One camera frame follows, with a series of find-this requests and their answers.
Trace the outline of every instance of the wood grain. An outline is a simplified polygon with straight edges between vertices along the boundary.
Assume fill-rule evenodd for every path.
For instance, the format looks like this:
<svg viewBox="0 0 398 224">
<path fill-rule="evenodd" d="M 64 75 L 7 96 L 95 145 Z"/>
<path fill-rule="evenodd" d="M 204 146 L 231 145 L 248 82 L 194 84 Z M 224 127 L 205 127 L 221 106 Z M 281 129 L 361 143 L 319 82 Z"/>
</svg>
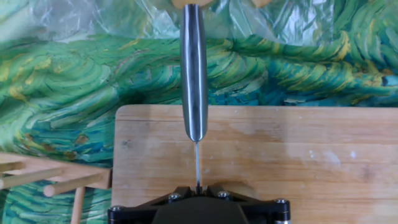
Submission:
<svg viewBox="0 0 398 224">
<path fill-rule="evenodd" d="M 111 186 L 111 169 L 107 168 L 86 166 L 72 162 L 61 162 L 39 157 L 0 152 L 0 163 L 8 162 L 21 162 L 23 164 L 23 167 L 19 167 L 19 170 L 5 171 L 5 174 L 21 175 L 47 169 L 62 168 L 63 172 L 61 175 L 46 178 L 46 180 L 63 182 L 77 179 L 80 177 L 85 177 L 88 175 L 101 174 L 102 178 L 100 181 L 87 185 L 87 187 L 97 189 L 109 189 Z"/>
<path fill-rule="evenodd" d="M 396 223 L 398 111 L 393 108 L 209 107 L 204 185 L 240 181 L 292 202 L 293 223 Z M 113 205 L 195 185 L 181 106 L 116 115 Z"/>
<path fill-rule="evenodd" d="M 85 201 L 85 187 L 78 187 L 75 192 L 75 201 L 73 202 L 72 218 L 70 224 L 80 224 L 83 203 Z"/>
</svg>

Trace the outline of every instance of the wooden board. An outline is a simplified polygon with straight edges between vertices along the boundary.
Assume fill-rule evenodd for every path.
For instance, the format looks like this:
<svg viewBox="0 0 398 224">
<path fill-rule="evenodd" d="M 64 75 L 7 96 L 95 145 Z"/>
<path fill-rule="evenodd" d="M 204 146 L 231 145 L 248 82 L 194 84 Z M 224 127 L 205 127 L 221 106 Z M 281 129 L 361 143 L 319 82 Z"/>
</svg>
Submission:
<svg viewBox="0 0 398 224">
<path fill-rule="evenodd" d="M 243 181 L 292 203 L 292 222 L 397 223 L 398 110 L 209 107 L 203 184 Z M 112 204 L 136 206 L 195 185 L 181 106 L 116 115 Z"/>
<path fill-rule="evenodd" d="M 103 177 L 99 182 L 87 185 L 87 187 L 109 189 L 111 186 L 111 169 L 0 152 L 0 163 L 6 162 L 22 162 L 23 167 L 18 170 L 6 171 L 5 174 L 19 175 L 61 167 L 64 168 L 62 175 L 51 177 L 48 180 L 63 182 L 88 175 L 101 174 Z"/>
</svg>

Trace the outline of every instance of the bolt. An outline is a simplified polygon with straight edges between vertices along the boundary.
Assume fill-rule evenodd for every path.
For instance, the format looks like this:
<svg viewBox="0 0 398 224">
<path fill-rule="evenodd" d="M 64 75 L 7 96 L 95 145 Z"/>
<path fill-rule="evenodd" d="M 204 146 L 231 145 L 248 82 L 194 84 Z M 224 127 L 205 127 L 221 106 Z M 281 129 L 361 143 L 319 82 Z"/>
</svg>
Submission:
<svg viewBox="0 0 398 224">
<path fill-rule="evenodd" d="M 123 210 L 125 208 L 125 206 L 121 206 L 121 205 L 115 205 L 115 206 L 112 206 L 111 207 L 111 210 L 112 211 L 121 211 L 121 210 Z"/>
<path fill-rule="evenodd" d="M 287 201 L 284 198 L 277 198 L 277 199 L 274 200 L 274 202 L 276 202 L 276 203 L 286 203 Z"/>
<path fill-rule="evenodd" d="M 226 198 L 228 196 L 229 196 L 229 192 L 226 190 L 222 190 L 217 193 L 217 197 L 219 197 L 219 198 Z"/>
<path fill-rule="evenodd" d="M 181 197 L 181 195 L 179 193 L 171 193 L 169 195 L 169 200 L 175 200 L 175 199 L 178 199 L 180 197 Z"/>
</svg>

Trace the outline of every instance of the cutting board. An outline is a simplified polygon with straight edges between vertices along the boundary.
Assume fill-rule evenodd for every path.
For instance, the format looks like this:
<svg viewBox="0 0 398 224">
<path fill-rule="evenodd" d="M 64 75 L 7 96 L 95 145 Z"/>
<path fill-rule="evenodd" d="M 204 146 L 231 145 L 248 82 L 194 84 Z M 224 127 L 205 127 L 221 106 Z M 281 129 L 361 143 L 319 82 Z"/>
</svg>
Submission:
<svg viewBox="0 0 398 224">
<path fill-rule="evenodd" d="M 292 223 L 397 223 L 398 110 L 210 106 L 203 185 L 241 181 L 291 201 Z M 133 207 L 195 185 L 179 105 L 116 115 L 112 204 Z"/>
</svg>

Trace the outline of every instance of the black plastic mount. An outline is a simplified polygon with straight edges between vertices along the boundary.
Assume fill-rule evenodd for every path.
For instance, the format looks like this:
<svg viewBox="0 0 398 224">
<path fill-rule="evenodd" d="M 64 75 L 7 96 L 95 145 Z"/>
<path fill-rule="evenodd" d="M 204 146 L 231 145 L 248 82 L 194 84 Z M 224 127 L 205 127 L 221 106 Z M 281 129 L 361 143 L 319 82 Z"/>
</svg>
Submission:
<svg viewBox="0 0 398 224">
<path fill-rule="evenodd" d="M 118 206 L 108 210 L 108 224 L 273 224 L 289 220 L 290 202 L 287 200 L 261 201 L 234 192 L 226 192 L 216 185 L 208 186 L 204 191 L 177 187 L 171 194 L 140 206 L 130 208 Z"/>
</svg>

